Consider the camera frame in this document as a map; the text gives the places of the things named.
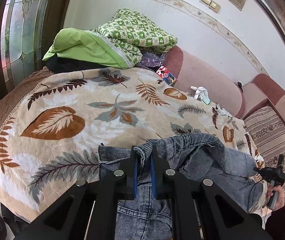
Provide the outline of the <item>person right hand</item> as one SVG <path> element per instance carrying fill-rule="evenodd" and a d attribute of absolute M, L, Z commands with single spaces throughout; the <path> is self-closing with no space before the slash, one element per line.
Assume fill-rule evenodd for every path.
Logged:
<path fill-rule="evenodd" d="M 277 198 L 273 197 L 274 193 L 278 193 Z M 285 205 L 285 191 L 281 185 L 271 187 L 271 185 L 268 185 L 267 188 L 267 198 L 268 202 L 270 202 L 270 198 L 273 198 L 275 201 L 274 208 L 272 209 L 271 207 L 267 206 L 270 210 L 277 211 L 284 207 Z"/>

